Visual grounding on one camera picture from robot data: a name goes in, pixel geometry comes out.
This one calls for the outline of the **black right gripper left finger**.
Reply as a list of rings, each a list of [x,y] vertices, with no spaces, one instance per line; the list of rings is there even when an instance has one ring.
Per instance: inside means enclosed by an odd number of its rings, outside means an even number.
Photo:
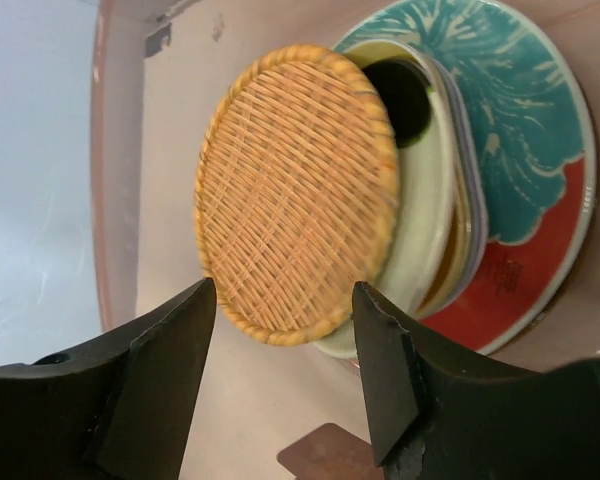
[[[0,366],[0,479],[178,478],[215,316],[204,278],[92,340]]]

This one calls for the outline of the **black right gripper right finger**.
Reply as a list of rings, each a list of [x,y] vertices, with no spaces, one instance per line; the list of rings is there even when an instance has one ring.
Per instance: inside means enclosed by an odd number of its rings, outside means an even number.
[[[364,282],[352,319],[388,479],[600,479],[600,358],[538,373],[469,350]]]

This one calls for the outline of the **yellow square dish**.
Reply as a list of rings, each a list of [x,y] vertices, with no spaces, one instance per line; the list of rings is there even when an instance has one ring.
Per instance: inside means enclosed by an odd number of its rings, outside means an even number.
[[[380,96],[397,156],[395,218],[371,283],[410,313],[434,313],[465,286],[472,243],[461,137],[444,77],[433,58],[397,41],[366,40],[343,54]]]

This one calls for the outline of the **red and teal plate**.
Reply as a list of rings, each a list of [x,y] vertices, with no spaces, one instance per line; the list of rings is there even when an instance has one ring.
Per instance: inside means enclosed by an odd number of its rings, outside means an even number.
[[[335,48],[371,39],[438,60],[467,106],[489,240],[471,284],[425,324],[493,353],[543,315],[586,238],[597,159],[585,98],[544,32],[498,1],[399,1]]]

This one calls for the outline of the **round woven bamboo plate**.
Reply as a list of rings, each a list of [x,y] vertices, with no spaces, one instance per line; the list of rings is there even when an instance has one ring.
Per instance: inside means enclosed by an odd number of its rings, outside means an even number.
[[[273,346],[319,340],[374,281],[399,206],[387,111],[362,70],[296,44],[246,68],[205,132],[195,176],[196,242],[218,303]]]

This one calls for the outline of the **cream round plate black mark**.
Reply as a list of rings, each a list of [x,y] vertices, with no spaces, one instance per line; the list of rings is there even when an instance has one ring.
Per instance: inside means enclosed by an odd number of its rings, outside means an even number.
[[[350,52],[385,104],[395,132],[400,205],[389,256],[375,286],[414,315],[442,263],[455,203],[453,126],[427,63],[405,54],[384,59]]]

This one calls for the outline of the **purple square dish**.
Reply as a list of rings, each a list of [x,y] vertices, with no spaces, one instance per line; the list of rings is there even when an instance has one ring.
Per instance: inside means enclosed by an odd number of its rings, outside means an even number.
[[[431,82],[454,127],[456,243],[451,266],[461,271],[445,273],[442,284],[430,289],[420,307],[423,314],[430,315],[452,304],[473,280],[484,255],[489,225],[471,123],[460,89],[440,62],[416,49],[412,55],[431,73]]]

